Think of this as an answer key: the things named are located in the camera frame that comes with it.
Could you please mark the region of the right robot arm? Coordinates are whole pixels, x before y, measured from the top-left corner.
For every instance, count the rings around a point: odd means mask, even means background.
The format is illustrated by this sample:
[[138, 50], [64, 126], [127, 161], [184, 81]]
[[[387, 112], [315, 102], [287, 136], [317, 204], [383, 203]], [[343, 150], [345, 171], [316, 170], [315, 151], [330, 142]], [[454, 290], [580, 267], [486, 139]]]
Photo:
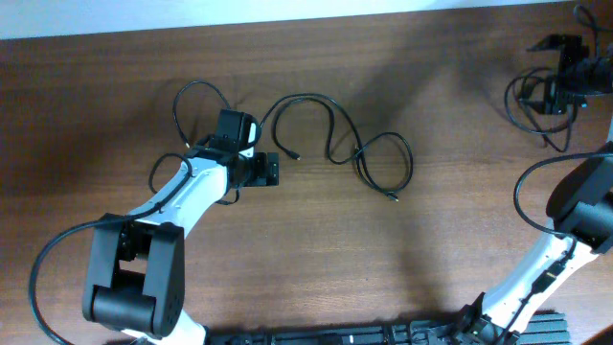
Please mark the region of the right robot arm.
[[[518, 78], [516, 99], [542, 115], [567, 115], [554, 132], [569, 130], [589, 96], [612, 92], [612, 55], [592, 54], [579, 35], [551, 34], [533, 51], [558, 51], [556, 71], [544, 78], [532, 71]], [[536, 317], [542, 304], [576, 271], [612, 247], [612, 143], [578, 153], [579, 165], [553, 190], [548, 223], [530, 225], [542, 236], [498, 286], [464, 306], [456, 322], [414, 322], [413, 343], [529, 344], [567, 340], [565, 331]]]

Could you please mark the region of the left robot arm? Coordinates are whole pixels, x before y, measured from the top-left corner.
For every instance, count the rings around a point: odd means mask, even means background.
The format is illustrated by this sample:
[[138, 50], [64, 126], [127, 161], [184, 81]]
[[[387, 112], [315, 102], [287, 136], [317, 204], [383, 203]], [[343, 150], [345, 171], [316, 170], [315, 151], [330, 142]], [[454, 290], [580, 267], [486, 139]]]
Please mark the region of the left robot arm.
[[223, 109], [216, 131], [181, 155], [176, 175], [125, 216], [94, 226], [82, 314], [152, 344], [203, 344], [184, 309], [185, 239], [214, 204], [243, 187], [276, 186], [279, 157], [256, 152], [257, 120]]

